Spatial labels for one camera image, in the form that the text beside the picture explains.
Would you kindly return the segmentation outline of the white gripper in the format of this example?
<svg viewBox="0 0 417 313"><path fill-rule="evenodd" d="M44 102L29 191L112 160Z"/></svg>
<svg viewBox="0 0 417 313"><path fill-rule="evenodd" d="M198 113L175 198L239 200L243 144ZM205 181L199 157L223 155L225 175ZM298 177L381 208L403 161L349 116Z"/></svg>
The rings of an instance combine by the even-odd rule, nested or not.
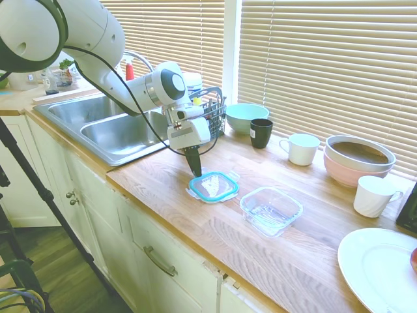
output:
<svg viewBox="0 0 417 313"><path fill-rule="evenodd" d="M204 117L183 121L181 128L175 128L173 125L167 128L167 137L170 148L184 149L184 155L195 177L201 177L201 159L199 148L196 145L202 145L210 141L210 130L208 121Z"/></svg>

